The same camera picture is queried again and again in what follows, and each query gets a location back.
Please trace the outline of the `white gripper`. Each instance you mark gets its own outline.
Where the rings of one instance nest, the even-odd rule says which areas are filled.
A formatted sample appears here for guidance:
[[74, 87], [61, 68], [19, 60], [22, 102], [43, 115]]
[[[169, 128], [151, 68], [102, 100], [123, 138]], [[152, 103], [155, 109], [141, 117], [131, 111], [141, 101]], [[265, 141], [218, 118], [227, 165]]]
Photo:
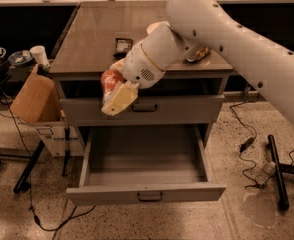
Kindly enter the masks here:
[[150, 88], [164, 77], [165, 72], [149, 60], [142, 44], [137, 43], [124, 60], [113, 63], [101, 75], [104, 114], [115, 116], [123, 112], [137, 99], [139, 85], [141, 89]]

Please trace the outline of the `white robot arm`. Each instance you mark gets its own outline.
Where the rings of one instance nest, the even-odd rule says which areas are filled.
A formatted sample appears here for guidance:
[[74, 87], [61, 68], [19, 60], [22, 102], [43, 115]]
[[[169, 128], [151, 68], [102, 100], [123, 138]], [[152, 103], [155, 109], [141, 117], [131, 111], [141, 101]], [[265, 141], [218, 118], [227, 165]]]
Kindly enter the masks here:
[[179, 60], [207, 46], [294, 125], [294, 52], [234, 21], [215, 0], [168, 0], [159, 23], [123, 60], [123, 79], [104, 90], [102, 112], [117, 115]]

